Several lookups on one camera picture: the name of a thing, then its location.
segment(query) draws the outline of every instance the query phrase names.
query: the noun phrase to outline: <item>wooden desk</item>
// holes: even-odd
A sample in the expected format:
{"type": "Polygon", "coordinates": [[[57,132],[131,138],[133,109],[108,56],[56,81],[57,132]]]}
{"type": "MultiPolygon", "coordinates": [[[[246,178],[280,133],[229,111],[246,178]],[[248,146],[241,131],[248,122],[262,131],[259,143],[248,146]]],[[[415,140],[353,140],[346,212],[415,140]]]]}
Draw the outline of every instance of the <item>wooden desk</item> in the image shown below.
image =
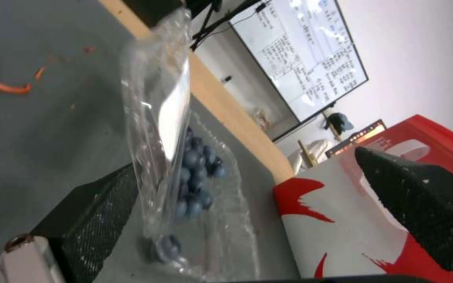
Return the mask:
{"type": "MultiPolygon", "coordinates": [[[[136,38],[150,34],[149,28],[122,2],[99,0],[136,38]]],[[[232,95],[212,75],[200,59],[190,52],[191,92],[232,134],[265,165],[276,183],[293,177],[286,156],[259,129],[232,95]]]]}

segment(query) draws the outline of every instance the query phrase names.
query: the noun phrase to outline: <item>orange food scrap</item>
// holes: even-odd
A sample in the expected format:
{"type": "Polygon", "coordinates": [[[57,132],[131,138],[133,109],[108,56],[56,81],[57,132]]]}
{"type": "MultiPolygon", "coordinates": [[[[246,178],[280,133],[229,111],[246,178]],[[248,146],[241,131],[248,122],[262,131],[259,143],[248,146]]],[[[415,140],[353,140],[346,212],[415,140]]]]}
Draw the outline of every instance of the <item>orange food scrap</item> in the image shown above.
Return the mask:
{"type": "Polygon", "coordinates": [[[0,82],[0,92],[13,94],[27,94],[31,91],[31,84],[25,86],[9,86],[0,82]]]}
{"type": "Polygon", "coordinates": [[[44,71],[45,71],[45,67],[39,68],[38,71],[34,74],[34,79],[36,81],[39,81],[41,79],[41,76],[43,75],[44,71]]]}
{"type": "Polygon", "coordinates": [[[95,50],[96,50],[95,46],[83,48],[83,51],[87,54],[90,54],[90,53],[94,52],[95,50]]]}

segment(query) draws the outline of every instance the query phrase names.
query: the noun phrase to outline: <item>red and white bag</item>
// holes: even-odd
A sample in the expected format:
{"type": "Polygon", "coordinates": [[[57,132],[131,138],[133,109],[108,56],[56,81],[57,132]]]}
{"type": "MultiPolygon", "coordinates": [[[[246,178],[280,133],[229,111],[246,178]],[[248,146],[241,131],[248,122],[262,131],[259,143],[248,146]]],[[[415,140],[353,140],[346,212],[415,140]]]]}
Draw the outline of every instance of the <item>red and white bag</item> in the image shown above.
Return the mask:
{"type": "MultiPolygon", "coordinates": [[[[453,132],[413,116],[360,143],[453,173],[453,132]]],[[[303,278],[403,274],[453,282],[385,209],[354,158],[354,147],[274,188],[303,278]]]]}

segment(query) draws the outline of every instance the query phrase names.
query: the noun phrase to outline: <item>plastic bag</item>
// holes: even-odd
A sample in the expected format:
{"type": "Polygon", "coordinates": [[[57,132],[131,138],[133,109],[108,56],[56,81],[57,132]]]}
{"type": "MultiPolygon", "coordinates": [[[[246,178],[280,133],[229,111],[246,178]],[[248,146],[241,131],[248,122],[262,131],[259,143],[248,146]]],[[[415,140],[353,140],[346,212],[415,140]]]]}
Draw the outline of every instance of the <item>plastic bag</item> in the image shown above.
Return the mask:
{"type": "MultiPolygon", "coordinates": [[[[175,11],[150,38],[131,43],[122,57],[126,132],[140,193],[142,234],[153,242],[156,253],[163,236],[176,235],[183,246],[177,258],[160,257],[164,263],[149,266],[202,281],[254,280],[259,276],[258,253],[236,160],[196,114],[193,130],[221,154],[228,170],[224,178],[208,181],[215,199],[209,211],[195,219],[174,218],[190,121],[189,22],[185,9],[175,11]]],[[[116,248],[113,256],[121,262],[131,252],[116,248]]]]}
{"type": "Polygon", "coordinates": [[[189,120],[190,15],[179,9],[145,40],[131,43],[122,61],[126,134],[144,215],[144,236],[165,233],[174,216],[189,120]]]}

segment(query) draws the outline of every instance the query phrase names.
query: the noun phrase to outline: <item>gray tabletop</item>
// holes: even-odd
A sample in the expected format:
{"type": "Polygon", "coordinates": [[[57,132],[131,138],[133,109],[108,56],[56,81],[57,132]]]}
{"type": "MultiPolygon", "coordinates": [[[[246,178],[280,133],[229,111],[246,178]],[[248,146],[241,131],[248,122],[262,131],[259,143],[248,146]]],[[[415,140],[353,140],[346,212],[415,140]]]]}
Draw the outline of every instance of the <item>gray tabletop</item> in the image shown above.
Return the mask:
{"type": "MultiPolygon", "coordinates": [[[[0,0],[0,80],[33,85],[0,94],[0,252],[72,188],[130,162],[118,71],[130,39],[96,0],[0,0]]],[[[270,172],[195,99],[192,109],[238,160],[262,278],[296,278],[270,172]]]]}

